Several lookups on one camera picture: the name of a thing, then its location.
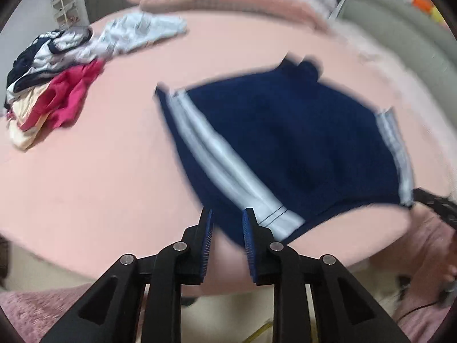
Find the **white shelf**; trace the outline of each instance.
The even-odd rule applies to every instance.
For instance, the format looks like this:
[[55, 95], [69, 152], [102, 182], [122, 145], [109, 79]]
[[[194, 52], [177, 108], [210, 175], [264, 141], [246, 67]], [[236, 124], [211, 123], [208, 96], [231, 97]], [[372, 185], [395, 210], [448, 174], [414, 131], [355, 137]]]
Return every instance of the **white shelf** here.
[[76, 0], [51, 0], [51, 4], [53, 9], [57, 11], [54, 13], [54, 20], [57, 22], [59, 29], [70, 28], [79, 22]]

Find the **pink bed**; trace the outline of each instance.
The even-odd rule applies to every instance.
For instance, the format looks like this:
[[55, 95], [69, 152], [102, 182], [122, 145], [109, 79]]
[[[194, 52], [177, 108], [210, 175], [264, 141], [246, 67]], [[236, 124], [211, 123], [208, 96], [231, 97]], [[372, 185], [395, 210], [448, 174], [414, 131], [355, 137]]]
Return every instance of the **pink bed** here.
[[[93, 24], [95, 32], [117, 12]], [[396, 109], [416, 186], [448, 195], [439, 149], [396, 91], [354, 51], [307, 26], [246, 13], [179, 13], [188, 33], [106, 64], [72, 128], [56, 129], [27, 152], [8, 141], [0, 120], [3, 198], [0, 233], [38, 256], [96, 278], [119, 256], [156, 254], [198, 222], [189, 186], [154, 97], [173, 88], [277, 65], [285, 54], [313, 56], [322, 81], [378, 108]], [[299, 253], [359, 262], [401, 237], [410, 215], [373, 205], [335, 217], [292, 243]], [[243, 249], [213, 236], [205, 283], [191, 294], [252, 287]]]

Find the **navy clothing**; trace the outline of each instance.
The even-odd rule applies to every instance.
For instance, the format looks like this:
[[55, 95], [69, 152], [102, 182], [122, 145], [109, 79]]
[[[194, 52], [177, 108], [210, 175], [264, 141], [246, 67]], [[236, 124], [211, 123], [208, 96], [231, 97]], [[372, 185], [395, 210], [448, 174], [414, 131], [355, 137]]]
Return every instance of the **navy clothing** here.
[[[194, 191], [203, 206], [213, 210], [215, 223], [240, 245], [244, 243], [242, 200], [233, 199], [237, 196], [230, 196], [230, 192], [244, 188], [248, 192], [250, 184], [235, 184], [238, 188], [229, 184], [225, 190], [227, 183], [215, 180], [210, 170], [230, 165], [222, 161], [224, 158], [218, 162], [225, 156], [217, 157], [218, 148], [223, 148], [219, 137], [280, 203], [270, 215], [258, 217], [259, 224], [272, 229], [270, 226], [276, 221], [280, 226], [286, 212], [302, 218], [302, 223], [294, 231], [289, 230], [287, 236], [277, 238], [272, 229], [275, 238], [285, 243], [353, 208], [373, 203], [410, 204], [413, 187], [407, 155], [403, 150], [401, 158], [397, 156], [402, 148], [398, 136], [393, 141], [388, 139], [399, 134], [397, 129], [380, 131], [383, 126], [378, 115], [353, 98], [320, 84], [318, 76], [317, 68], [309, 61], [296, 65], [285, 59], [271, 71], [187, 90], [181, 100], [157, 89]], [[187, 134], [180, 127], [183, 121], [176, 117], [174, 102], [181, 102], [182, 109], [191, 104], [198, 110], [195, 114], [183, 111], [186, 117], [190, 115], [184, 122]], [[194, 122], [200, 113], [212, 131]], [[385, 119], [392, 121], [393, 114]], [[200, 149], [209, 156], [208, 161], [215, 163], [202, 163], [198, 149], [193, 148], [196, 140], [201, 146], [209, 146]], [[223, 172], [222, 180], [236, 181], [238, 178], [233, 177], [234, 173], [230, 176], [229, 169]], [[401, 197], [401, 186], [404, 191], [406, 187], [406, 198]]]
[[89, 42], [89, 40], [92, 37], [92, 28], [88, 26], [75, 26], [75, 27], [70, 27], [65, 31], [66, 35], [75, 35], [77, 39], [74, 39], [71, 44], [66, 45], [65, 49], [59, 49], [57, 45], [54, 42], [54, 39], [52, 39], [47, 47], [49, 48], [49, 51], [54, 54], [54, 55], [59, 55], [59, 54], [65, 54], [66, 52], [76, 49], [77, 47], [80, 47], [86, 43]]
[[[46, 42], [50, 39], [60, 37], [62, 33], [63, 31], [59, 31], [58, 29], [44, 33], [38, 36], [27, 49], [19, 54], [13, 63], [13, 68], [10, 70], [8, 77], [6, 78], [6, 87], [8, 88], [13, 82], [20, 79], [30, 69], [36, 53], [38, 53], [38, 50], [40, 50]], [[6, 100], [4, 107], [8, 110], [11, 107]]]
[[77, 65], [78, 65], [78, 63], [72, 63], [71, 65], [69, 65], [67, 67], [62, 67], [55, 71], [38, 71], [38, 72], [26, 74], [15, 82], [14, 92], [19, 93], [22, 90], [31, 88], [33, 86], [39, 86], [39, 85], [43, 85], [44, 83], [48, 83], [54, 77], [61, 74], [63, 71], [65, 71], [69, 68], [72, 68], [74, 66], [77, 66]]

